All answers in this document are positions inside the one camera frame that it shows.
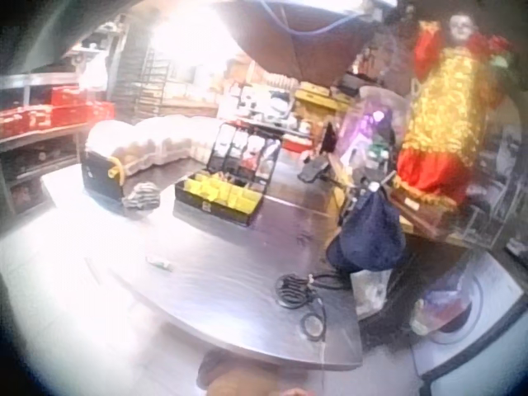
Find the religious statue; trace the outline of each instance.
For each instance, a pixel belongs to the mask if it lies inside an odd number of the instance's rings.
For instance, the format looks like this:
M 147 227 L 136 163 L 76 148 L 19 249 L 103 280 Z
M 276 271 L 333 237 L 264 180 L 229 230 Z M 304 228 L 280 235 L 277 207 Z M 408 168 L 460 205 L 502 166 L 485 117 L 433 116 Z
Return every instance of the religious statue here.
M 421 22 L 420 29 L 414 56 L 423 84 L 394 185 L 415 200 L 454 210 L 466 195 L 486 111 L 501 100 L 488 67 L 497 38 L 485 39 L 462 14 L 451 17 L 448 36 L 438 22 Z

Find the blue cloth bag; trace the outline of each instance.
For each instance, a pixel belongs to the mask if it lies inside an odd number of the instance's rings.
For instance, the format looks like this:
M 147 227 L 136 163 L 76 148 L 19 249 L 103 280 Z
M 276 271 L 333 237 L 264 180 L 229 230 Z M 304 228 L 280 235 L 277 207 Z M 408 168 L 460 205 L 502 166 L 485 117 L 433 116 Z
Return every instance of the blue cloth bag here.
M 399 263 L 404 251 L 399 211 L 380 187 L 358 199 L 341 232 L 328 245 L 327 259 L 345 272 L 385 271 Z

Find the floor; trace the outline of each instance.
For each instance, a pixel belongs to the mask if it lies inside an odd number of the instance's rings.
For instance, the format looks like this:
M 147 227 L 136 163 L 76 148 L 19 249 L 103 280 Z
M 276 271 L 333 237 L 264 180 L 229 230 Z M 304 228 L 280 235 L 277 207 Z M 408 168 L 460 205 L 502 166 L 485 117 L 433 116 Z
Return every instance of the floor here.
M 0 236 L 0 272 L 26 361 L 55 394 L 198 396 L 209 345 L 177 331 L 90 267 L 55 208 Z M 282 386 L 317 396 L 409 396 L 421 385 L 408 348 L 369 351 L 347 372 L 284 370 Z

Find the metal table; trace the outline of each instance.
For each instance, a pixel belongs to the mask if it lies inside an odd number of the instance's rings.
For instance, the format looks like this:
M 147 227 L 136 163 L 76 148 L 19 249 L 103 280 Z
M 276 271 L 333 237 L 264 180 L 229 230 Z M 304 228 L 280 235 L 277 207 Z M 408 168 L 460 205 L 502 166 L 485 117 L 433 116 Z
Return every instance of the metal table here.
M 286 158 L 282 166 L 287 165 Z M 361 365 L 360 331 L 349 290 L 321 291 L 328 314 L 326 345 L 308 341 L 300 331 L 308 307 L 284 309 L 275 297 L 279 276 L 328 269 L 322 253 L 335 232 L 335 218 L 322 213 L 325 208 L 309 210 L 271 197 L 249 228 L 217 219 L 174 200 L 172 183 L 198 167 L 203 166 L 183 160 L 129 180 L 130 185 L 153 180 L 168 186 L 161 206 L 143 217 L 104 209 L 83 190 L 78 165 L 46 175 L 43 181 L 58 208 L 68 211 L 64 217 L 80 233 L 89 260 L 107 267 L 138 299 L 179 328 L 280 365 L 328 370 Z M 276 192 L 285 181 L 280 169 L 271 182 Z M 150 266 L 145 262 L 148 255 L 168 259 L 174 271 Z

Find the white appliance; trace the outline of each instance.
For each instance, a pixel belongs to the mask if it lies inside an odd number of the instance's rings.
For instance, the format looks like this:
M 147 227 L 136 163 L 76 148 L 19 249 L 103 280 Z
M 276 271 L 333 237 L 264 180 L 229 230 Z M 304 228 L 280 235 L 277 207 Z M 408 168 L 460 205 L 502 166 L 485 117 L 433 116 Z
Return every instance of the white appliance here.
M 417 373 L 425 380 L 438 378 L 476 356 L 524 300 L 523 289 L 491 254 L 474 254 L 469 268 L 473 270 L 470 308 L 459 320 L 412 347 Z

